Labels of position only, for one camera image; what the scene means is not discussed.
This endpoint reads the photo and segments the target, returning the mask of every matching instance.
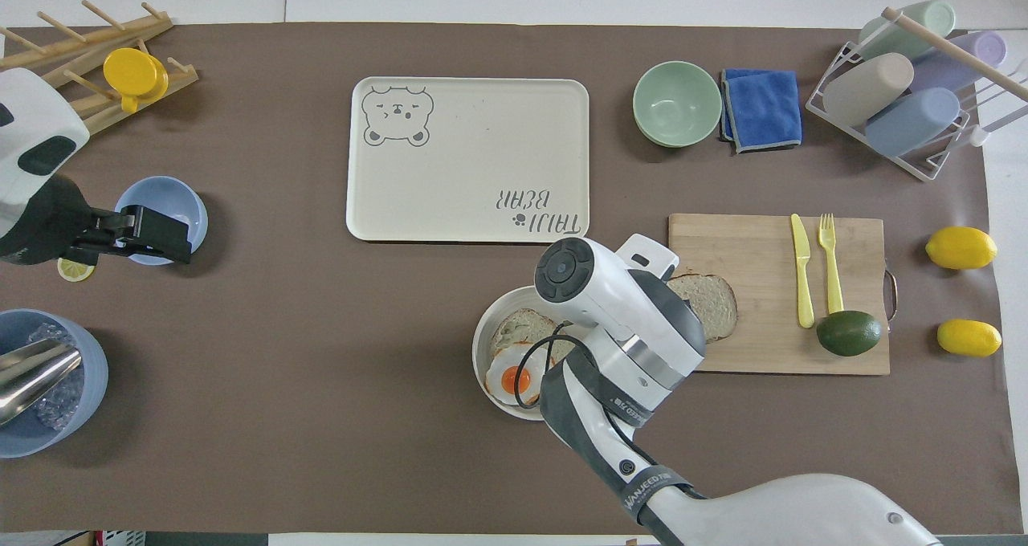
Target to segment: green avocado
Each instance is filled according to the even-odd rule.
[[[881,338],[882,324],[864,312],[836,312],[817,324],[817,340],[837,356],[858,356]]]

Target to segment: green bowl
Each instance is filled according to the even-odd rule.
[[[721,118],[721,90],[692,63],[672,61],[647,70],[635,85],[632,112],[639,131],[664,147],[702,141]]]

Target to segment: knife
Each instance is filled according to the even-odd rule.
[[[793,221],[793,247],[796,249],[796,286],[798,313],[801,327],[814,326],[814,304],[810,300],[810,285],[807,284],[807,262],[810,261],[810,242],[803,228],[799,214],[791,214]]]

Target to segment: yellow mug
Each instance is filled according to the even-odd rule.
[[[121,96],[121,110],[132,114],[168,93],[168,70],[136,48],[118,48],[104,61],[104,78]]]

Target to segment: bear drawing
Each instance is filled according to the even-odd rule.
[[[371,88],[361,110],[368,119],[364,141],[377,147],[387,140],[407,141],[415,147],[429,142],[429,115],[434,103],[425,89],[411,93],[406,86],[392,86],[384,93]]]

